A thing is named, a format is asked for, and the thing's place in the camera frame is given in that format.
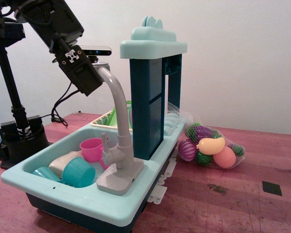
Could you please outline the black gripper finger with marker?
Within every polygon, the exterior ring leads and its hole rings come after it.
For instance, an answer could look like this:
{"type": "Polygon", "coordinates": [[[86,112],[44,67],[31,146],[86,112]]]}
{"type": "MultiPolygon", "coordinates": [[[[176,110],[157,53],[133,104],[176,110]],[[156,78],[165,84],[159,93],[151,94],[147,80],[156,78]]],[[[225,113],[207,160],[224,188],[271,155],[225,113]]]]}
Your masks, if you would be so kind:
{"type": "Polygon", "coordinates": [[[89,96],[102,85],[98,72],[80,46],[62,47],[53,43],[52,52],[60,69],[84,95],[89,96]]]}

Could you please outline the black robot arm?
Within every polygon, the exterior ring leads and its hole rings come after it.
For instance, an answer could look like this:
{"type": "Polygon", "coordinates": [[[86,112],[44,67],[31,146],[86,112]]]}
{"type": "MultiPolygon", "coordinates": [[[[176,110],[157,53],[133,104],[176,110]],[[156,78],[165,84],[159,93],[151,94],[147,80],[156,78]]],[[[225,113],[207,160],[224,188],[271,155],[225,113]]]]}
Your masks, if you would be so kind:
{"type": "Polygon", "coordinates": [[[63,73],[86,96],[102,85],[89,58],[78,46],[84,28],[64,0],[0,0],[0,67],[11,100],[19,96],[6,48],[25,37],[29,23],[55,56],[63,73]]]}

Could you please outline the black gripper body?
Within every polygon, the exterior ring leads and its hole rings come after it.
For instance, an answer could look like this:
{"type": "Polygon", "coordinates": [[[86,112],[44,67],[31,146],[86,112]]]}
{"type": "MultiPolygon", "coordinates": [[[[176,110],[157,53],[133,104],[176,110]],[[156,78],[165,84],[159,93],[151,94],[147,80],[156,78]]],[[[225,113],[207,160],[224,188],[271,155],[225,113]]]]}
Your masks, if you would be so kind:
{"type": "Polygon", "coordinates": [[[29,23],[50,52],[70,52],[84,32],[64,0],[17,0],[16,19],[29,23]]]}

